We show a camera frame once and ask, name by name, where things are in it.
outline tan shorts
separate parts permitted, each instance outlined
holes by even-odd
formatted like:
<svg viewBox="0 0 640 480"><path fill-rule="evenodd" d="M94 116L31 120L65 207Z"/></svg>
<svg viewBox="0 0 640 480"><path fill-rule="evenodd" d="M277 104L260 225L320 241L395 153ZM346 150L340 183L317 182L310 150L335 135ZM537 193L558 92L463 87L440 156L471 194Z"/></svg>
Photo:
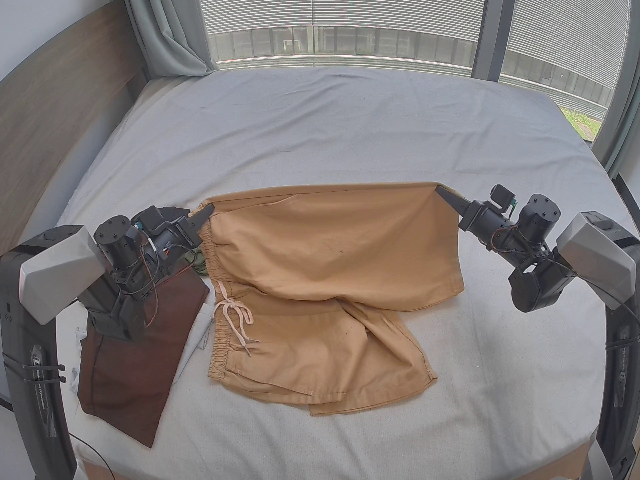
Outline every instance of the tan shorts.
<svg viewBox="0 0 640 480"><path fill-rule="evenodd" d="M218 303L209 376L252 398L309 404L313 415L427 388L436 374L396 312L464 289L458 215L437 185L206 199L216 211L200 236Z"/></svg>

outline headboard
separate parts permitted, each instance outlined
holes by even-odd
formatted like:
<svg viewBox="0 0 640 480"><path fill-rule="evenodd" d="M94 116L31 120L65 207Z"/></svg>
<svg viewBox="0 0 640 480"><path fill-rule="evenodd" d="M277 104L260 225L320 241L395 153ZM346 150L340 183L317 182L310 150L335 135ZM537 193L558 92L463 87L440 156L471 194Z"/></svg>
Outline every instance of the headboard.
<svg viewBox="0 0 640 480"><path fill-rule="evenodd" d="M0 254L56 169L144 59L124 0L60 32L0 81Z"/></svg>

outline curtain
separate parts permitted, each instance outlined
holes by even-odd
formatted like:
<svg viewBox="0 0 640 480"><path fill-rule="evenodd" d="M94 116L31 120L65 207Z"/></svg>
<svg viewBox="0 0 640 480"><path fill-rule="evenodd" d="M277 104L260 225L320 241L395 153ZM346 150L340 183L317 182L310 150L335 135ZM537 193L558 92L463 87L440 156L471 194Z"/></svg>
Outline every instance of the curtain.
<svg viewBox="0 0 640 480"><path fill-rule="evenodd" d="M607 116L591 150L615 178L640 131L640 0L630 0L627 47Z"/></svg>
<svg viewBox="0 0 640 480"><path fill-rule="evenodd" d="M200 0L125 0L149 75L204 76L211 59Z"/></svg>

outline green grass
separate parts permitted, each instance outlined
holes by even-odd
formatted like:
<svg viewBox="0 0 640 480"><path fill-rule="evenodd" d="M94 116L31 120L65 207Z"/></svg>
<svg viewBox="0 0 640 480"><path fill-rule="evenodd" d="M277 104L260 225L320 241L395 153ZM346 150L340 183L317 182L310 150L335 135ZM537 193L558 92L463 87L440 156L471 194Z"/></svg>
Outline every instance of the green grass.
<svg viewBox="0 0 640 480"><path fill-rule="evenodd" d="M566 120L572 124L576 132L580 133L580 136L583 139L592 141L596 137L596 135L598 134L598 130L600 130L600 126L602 124L600 121L591 119L585 114L581 114L580 112L576 112L575 110L569 110L568 108L560 108L560 110L562 110L562 113L564 114L564 117L566 117ZM591 133L585 131L583 128L578 126L578 124L586 127L587 130Z"/></svg>

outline mattress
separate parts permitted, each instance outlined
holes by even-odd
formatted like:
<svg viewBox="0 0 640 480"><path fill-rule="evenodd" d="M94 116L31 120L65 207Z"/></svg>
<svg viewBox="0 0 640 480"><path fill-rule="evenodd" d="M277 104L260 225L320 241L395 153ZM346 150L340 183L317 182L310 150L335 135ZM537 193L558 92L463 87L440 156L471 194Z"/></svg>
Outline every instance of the mattress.
<svg viewBox="0 0 640 480"><path fill-rule="evenodd" d="M606 173L548 96L496 83L373 68L263 68L152 84L113 133L60 223L89 231L151 204L270 186L442 182L485 200L501 183L562 217L632 221ZM152 449L85 415L62 387L68 426L132 479L516 477L588 441L604 384L604 306L580 280L530 314L511 267L460 233L465 291L402 314L438 374L419 396L311 417L207 377L212 340L169 395ZM58 318L59 359L76 364L79 303ZM100 464L83 444L81 457Z"/></svg>

